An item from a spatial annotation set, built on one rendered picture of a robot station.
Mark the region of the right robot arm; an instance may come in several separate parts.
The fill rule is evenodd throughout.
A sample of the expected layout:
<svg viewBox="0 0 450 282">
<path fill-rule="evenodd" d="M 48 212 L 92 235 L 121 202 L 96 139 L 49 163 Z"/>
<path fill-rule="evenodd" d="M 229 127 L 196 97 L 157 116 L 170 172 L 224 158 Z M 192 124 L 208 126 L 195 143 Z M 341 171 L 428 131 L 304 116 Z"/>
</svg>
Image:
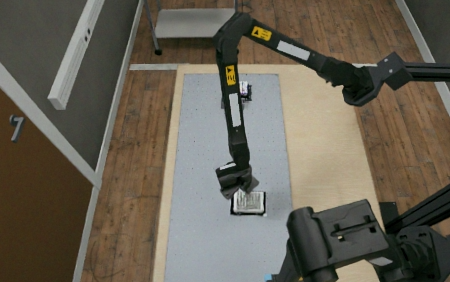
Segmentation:
<svg viewBox="0 0 450 282">
<path fill-rule="evenodd" d="M 223 32 L 224 34 L 222 34 Z M 328 79 L 329 82 L 326 80 L 325 83 L 332 83 L 331 86 L 334 88 L 337 85 L 343 85 L 353 102 L 358 101 L 375 89 L 369 70 L 365 65 L 359 68 L 343 60 L 325 56 L 259 22 L 252 18 L 250 14 L 237 11 L 217 31 L 212 40 L 216 50 L 216 62 L 228 131 L 229 153 L 233 159 L 226 165 L 217 168 L 215 172 L 220 180 L 218 180 L 221 186 L 220 193 L 225 199 L 228 197 L 228 201 L 237 193 L 239 188 L 245 191 L 250 186 L 248 180 L 252 177 L 236 50 L 242 36 L 314 71 L 318 71 L 316 74 L 324 80 Z M 234 61 L 237 62 L 233 63 Z M 230 147 L 232 147 L 232 150 Z M 237 177 L 238 175 L 239 177 Z"/>
</svg>

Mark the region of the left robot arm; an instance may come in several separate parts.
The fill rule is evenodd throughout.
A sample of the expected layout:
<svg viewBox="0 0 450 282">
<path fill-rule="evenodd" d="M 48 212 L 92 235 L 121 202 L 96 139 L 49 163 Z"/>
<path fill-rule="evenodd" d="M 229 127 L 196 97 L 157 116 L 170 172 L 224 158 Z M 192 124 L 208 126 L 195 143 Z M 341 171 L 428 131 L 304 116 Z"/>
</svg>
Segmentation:
<svg viewBox="0 0 450 282">
<path fill-rule="evenodd" d="M 286 226 L 286 255 L 272 282 L 336 282 L 336 269 L 362 260 L 373 266 L 379 282 L 441 279 L 432 233 L 386 235 L 368 199 L 319 212 L 301 207 L 289 214 Z"/>
</svg>

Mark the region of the white grid rack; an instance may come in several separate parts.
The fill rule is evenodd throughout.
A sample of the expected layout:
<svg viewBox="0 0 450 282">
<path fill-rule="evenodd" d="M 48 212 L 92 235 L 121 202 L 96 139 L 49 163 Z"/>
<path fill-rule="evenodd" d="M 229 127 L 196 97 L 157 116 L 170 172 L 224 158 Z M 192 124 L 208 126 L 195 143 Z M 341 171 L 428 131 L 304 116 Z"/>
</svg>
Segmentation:
<svg viewBox="0 0 450 282">
<path fill-rule="evenodd" d="M 237 200 L 236 200 L 236 198 L 237 198 Z M 240 203 L 239 203 L 239 201 L 240 201 Z M 239 206 L 239 204 L 240 204 L 240 206 Z M 261 212 L 261 213 L 263 213 L 263 192 L 251 192 L 250 194 L 246 193 L 245 198 L 243 198 L 243 192 L 238 191 L 237 193 L 235 193 L 235 195 L 234 195 L 234 212 Z"/>
</svg>

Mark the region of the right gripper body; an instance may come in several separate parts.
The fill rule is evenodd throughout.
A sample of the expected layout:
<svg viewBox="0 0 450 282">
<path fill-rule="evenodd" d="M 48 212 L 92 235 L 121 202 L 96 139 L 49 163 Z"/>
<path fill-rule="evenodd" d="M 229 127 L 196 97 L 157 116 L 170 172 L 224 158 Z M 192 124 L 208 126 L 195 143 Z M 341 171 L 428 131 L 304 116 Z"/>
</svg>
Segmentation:
<svg viewBox="0 0 450 282">
<path fill-rule="evenodd" d="M 251 179 L 252 178 L 252 179 Z M 250 186 L 245 190 L 247 194 L 250 194 L 252 190 L 259 185 L 259 181 L 252 175 L 248 181 L 251 180 Z"/>
</svg>

